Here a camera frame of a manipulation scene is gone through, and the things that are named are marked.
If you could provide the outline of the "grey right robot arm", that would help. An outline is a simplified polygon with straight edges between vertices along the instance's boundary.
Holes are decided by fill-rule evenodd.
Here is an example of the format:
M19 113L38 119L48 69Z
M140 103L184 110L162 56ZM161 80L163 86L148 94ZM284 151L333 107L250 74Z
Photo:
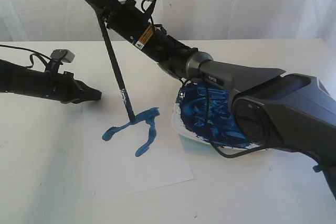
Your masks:
M335 192L335 100L318 78L217 62L169 36L152 23L157 0L137 8L135 0L84 0L105 29L112 29L167 74L203 80L228 92L228 109L257 150L303 153L316 161Z

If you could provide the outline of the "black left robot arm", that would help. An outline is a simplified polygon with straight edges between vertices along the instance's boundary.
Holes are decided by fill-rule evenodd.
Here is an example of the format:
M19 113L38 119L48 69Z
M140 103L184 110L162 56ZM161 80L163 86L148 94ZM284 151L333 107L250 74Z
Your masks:
M1 60L1 93L78 104L99 101L102 93L73 78L73 73L50 73L30 70Z

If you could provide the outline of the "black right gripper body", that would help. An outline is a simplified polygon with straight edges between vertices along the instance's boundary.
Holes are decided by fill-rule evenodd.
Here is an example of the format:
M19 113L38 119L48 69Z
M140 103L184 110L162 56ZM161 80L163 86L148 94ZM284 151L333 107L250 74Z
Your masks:
M108 29L130 42L175 79L187 79L186 63L198 52L168 35L163 26L153 27L135 0L109 0L103 18Z

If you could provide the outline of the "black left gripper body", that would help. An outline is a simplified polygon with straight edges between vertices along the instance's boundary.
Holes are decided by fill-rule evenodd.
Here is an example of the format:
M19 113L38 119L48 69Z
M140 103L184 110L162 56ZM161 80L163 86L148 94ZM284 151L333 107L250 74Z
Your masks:
M71 72L51 74L26 68L15 70L15 93L30 97L75 103L79 86Z

